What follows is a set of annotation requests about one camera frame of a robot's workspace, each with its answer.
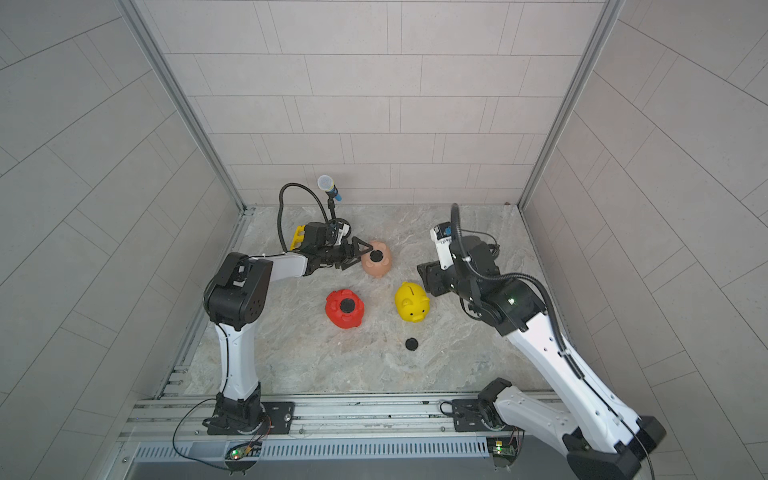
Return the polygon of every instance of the black cable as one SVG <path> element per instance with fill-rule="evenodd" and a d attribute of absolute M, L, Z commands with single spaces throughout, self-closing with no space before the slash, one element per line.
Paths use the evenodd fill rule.
<path fill-rule="evenodd" d="M 469 256 L 467 253 L 467 249 L 464 246 L 464 242 L 462 241 L 462 222 L 461 217 L 458 213 L 458 204 L 451 205 L 451 235 L 453 237 L 453 240 L 458 243 L 458 248 L 462 252 L 462 258 L 466 258 Z M 552 298 L 549 296 L 549 292 L 547 292 L 547 289 L 544 287 L 544 284 L 542 284 L 539 279 L 530 276 L 526 273 L 518 273 L 518 272 L 512 272 L 512 273 L 505 273 L 503 275 L 483 275 L 482 273 L 475 270 L 475 267 L 472 265 L 472 262 L 466 262 L 467 267 L 469 268 L 469 271 L 472 272 L 473 275 L 478 277 L 481 280 L 488 280 L 488 281 L 496 281 L 496 280 L 508 280 L 512 278 L 520 279 L 520 280 L 527 280 L 530 283 L 533 283 L 536 289 L 541 294 L 541 298 L 544 300 L 544 304 L 547 307 L 547 313 L 549 314 L 549 322 L 552 327 L 552 331 L 554 333 L 554 341 L 558 345 L 558 349 L 561 352 L 565 351 L 565 341 L 563 340 L 563 334 L 560 331 L 560 326 L 558 325 L 558 319 L 554 312 L 554 305 L 552 303 Z M 574 373 L 577 374 L 579 378 L 584 378 L 583 373 L 581 376 L 577 373 L 578 369 L 574 370 Z"/>
<path fill-rule="evenodd" d="M 277 195 L 277 199 L 280 202 L 280 208 L 277 209 L 277 236 L 280 238 L 280 246 L 283 248 L 283 252 L 287 252 L 288 248 L 286 247 L 286 239 L 283 237 L 283 192 L 288 187 L 298 187 L 303 188 L 304 190 L 310 192 L 310 195 L 315 199 L 317 202 L 317 206 L 320 207 L 320 211 L 323 213 L 323 221 L 326 223 L 328 222 L 328 214 L 326 214 L 326 209 L 323 207 L 323 204 L 320 203 L 320 199 L 315 195 L 315 192 L 311 191 L 308 187 L 302 185 L 302 184 L 285 184 L 283 185 L 283 188 L 280 189 L 280 193 Z"/>
<path fill-rule="evenodd" d="M 181 417 L 181 420 L 179 421 L 179 424 L 176 425 L 176 429 L 174 430 L 174 436 L 171 437 L 171 439 L 170 439 L 170 443 L 174 447 L 174 452 L 176 452 L 176 454 L 179 455 L 180 457 L 184 457 L 184 458 L 186 458 L 188 460 L 194 460 L 195 462 L 200 462 L 203 465 L 208 465 L 209 467 L 218 468 L 219 470 L 225 470 L 227 472 L 231 472 L 231 470 L 229 470 L 226 467 L 220 467 L 219 465 L 214 465 L 213 463 L 208 463 L 205 460 L 200 460 L 199 458 L 194 458 L 194 457 L 187 456 L 187 455 L 179 452 L 179 449 L 176 448 L 176 432 L 179 431 L 179 427 L 181 427 L 181 424 L 184 422 L 184 420 L 187 419 L 187 417 L 190 415 L 190 413 L 192 413 L 197 407 L 203 405 L 203 403 L 207 402 L 208 400 L 215 400 L 215 398 L 203 400 L 202 402 L 200 402 L 197 405 L 195 405 L 194 407 L 192 407 L 190 409 L 190 411 L 187 412 L 187 414 L 185 416 Z"/>

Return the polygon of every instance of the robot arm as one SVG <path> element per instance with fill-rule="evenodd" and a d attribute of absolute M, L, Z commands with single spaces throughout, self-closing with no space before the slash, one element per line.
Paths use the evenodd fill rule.
<path fill-rule="evenodd" d="M 451 218 L 432 231 L 439 261 L 417 266 L 425 290 L 459 295 L 477 320 L 496 328 L 531 360 L 568 407 L 568 412 L 553 409 L 496 379 L 478 396 L 484 421 L 514 425 L 547 442 L 566 456 L 579 478 L 633 478 L 666 435 L 664 427 L 654 417 L 639 416 L 595 375 L 561 335 L 538 280 L 522 273 L 499 275 L 491 247 L 462 236 L 456 204 Z M 536 285 L 545 301 L 521 279 Z"/>

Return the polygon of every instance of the piggy bank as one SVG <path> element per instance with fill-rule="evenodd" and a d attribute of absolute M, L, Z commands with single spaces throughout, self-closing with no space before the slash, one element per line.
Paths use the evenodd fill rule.
<path fill-rule="evenodd" d="M 429 297 L 421 285 L 403 282 L 395 292 L 395 306 L 406 322 L 421 322 L 429 313 Z"/>
<path fill-rule="evenodd" d="M 373 251 L 366 253 L 360 259 L 362 269 L 373 278 L 381 278 L 392 268 L 392 253 L 382 242 L 371 242 Z"/>

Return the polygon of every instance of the black disc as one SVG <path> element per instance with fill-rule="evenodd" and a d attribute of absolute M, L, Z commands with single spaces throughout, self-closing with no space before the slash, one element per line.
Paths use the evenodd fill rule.
<path fill-rule="evenodd" d="M 352 300 L 351 298 L 345 298 L 341 301 L 341 311 L 344 313 L 352 313 L 352 311 L 355 309 L 355 300 Z"/>

